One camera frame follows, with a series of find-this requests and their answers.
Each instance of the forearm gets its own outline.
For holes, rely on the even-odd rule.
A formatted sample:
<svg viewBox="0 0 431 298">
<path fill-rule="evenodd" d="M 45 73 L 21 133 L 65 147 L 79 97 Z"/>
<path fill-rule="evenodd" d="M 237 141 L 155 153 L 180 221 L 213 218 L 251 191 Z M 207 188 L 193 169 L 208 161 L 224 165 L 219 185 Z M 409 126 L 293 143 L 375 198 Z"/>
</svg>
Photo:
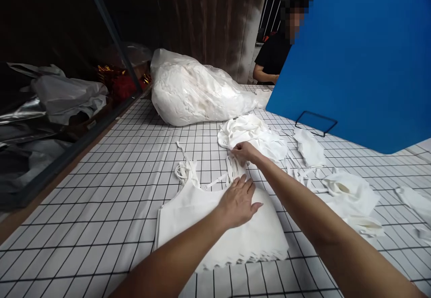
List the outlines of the forearm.
<svg viewBox="0 0 431 298">
<path fill-rule="evenodd" d="M 253 79 L 258 80 L 259 82 L 276 82 L 277 76 L 265 73 L 261 70 L 256 70 L 253 72 Z"/>
<path fill-rule="evenodd" d="M 120 297 L 178 297 L 211 247 L 226 227 L 213 211 L 139 263 L 113 292 Z"/>
<path fill-rule="evenodd" d="M 260 156 L 254 163 L 312 243 L 345 297 L 423 297 L 318 196 L 268 158 Z"/>
<path fill-rule="evenodd" d="M 336 213 L 304 185 L 260 156 L 255 162 L 281 204 L 314 246 L 341 242 L 353 232 Z"/>
</svg>

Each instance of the hand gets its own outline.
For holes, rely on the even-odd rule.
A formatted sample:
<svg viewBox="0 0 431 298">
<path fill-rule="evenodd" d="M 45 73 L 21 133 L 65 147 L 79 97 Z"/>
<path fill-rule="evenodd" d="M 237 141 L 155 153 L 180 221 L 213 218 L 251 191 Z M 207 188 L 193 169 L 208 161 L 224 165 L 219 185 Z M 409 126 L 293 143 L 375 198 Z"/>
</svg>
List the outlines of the hand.
<svg viewBox="0 0 431 298">
<path fill-rule="evenodd" d="M 244 161 L 250 161 L 255 163 L 256 160 L 262 156 L 253 145 L 249 142 L 238 143 L 232 150 L 231 153 L 242 163 Z"/>
<path fill-rule="evenodd" d="M 248 222 L 262 203 L 251 204 L 251 198 L 256 186 L 250 178 L 246 182 L 246 175 L 236 178 L 232 185 L 221 197 L 215 208 L 226 229 L 235 228 Z"/>
</svg>

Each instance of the white tank top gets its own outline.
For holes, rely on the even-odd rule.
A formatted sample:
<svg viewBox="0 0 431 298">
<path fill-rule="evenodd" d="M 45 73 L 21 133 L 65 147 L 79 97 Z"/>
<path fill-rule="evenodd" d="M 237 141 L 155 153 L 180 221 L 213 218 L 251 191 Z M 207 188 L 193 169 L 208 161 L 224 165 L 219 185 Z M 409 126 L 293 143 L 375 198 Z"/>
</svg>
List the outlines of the white tank top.
<svg viewBox="0 0 431 298">
<path fill-rule="evenodd" d="M 229 168 L 231 163 L 230 157 L 227 159 L 228 171 L 241 173 L 235 167 Z M 196 163 L 180 162 L 180 166 L 182 172 L 185 172 L 186 181 L 183 189 L 158 212 L 156 248 L 207 216 L 227 190 L 202 190 L 195 172 Z M 228 180 L 232 181 L 237 176 L 228 177 Z M 289 246 L 269 194 L 256 188 L 252 202 L 261 202 L 264 205 L 249 222 L 225 232 L 200 262 L 196 272 L 212 270 L 217 266 L 224 267 L 227 264 L 283 260 L 288 257 Z"/>
</svg>

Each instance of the white grid tablecloth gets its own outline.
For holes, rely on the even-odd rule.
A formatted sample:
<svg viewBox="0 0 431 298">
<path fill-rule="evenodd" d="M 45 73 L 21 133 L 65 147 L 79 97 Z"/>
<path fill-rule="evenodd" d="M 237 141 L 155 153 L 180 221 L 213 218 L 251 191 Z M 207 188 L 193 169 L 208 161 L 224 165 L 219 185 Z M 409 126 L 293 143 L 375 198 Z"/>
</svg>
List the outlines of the white grid tablecloth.
<svg viewBox="0 0 431 298">
<path fill-rule="evenodd" d="M 295 123 L 289 119 L 265 110 L 253 113 L 271 127 L 293 131 Z M 0 246 L 0 298 L 107 297 L 151 252 L 157 210 L 180 189 L 173 170 L 183 155 L 175 142 L 186 144 L 186 153 L 199 161 L 203 185 L 226 170 L 228 151 L 217 144 L 221 123 L 170 126 L 160 119 L 150 100 L 138 100 Z M 393 191 L 397 186 L 409 186 L 431 193 L 431 165 L 426 161 L 431 154 L 416 146 L 412 149 L 419 155 L 402 150 L 385 156 L 332 135 L 317 140 L 326 149 L 326 175 L 332 167 L 342 168 L 365 178 L 382 197 L 372 217 L 381 221 L 387 236 L 372 244 L 431 294 L 431 248 L 415 233 L 415 226 L 423 220 Z M 304 166 L 296 143 L 288 144 Z M 181 296 L 341 297 L 263 174 L 254 165 L 247 173 L 273 199 L 289 243 L 289 259 L 194 274 Z M 314 174 L 312 178 L 315 188 L 323 188 Z M 218 183 L 212 190 L 221 187 Z"/>
</svg>

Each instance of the blue panel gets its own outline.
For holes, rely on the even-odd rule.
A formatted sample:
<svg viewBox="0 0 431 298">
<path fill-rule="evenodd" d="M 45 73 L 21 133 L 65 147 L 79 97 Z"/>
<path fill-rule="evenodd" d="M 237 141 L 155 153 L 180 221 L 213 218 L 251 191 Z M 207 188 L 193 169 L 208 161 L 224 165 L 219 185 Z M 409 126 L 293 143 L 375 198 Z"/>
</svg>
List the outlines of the blue panel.
<svg viewBox="0 0 431 298">
<path fill-rule="evenodd" d="M 431 0 L 314 0 L 266 109 L 385 154 L 430 138 Z"/>
</svg>

